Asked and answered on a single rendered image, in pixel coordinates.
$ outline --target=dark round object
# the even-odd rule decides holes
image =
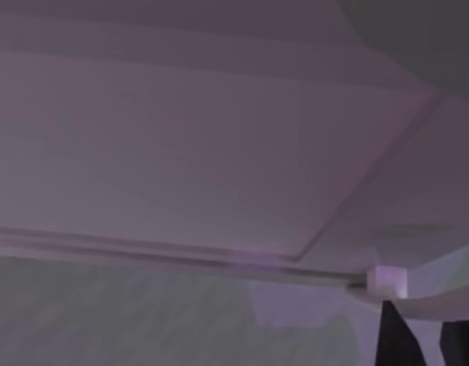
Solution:
[[[469,0],[338,0],[364,42],[418,78],[469,98]]]

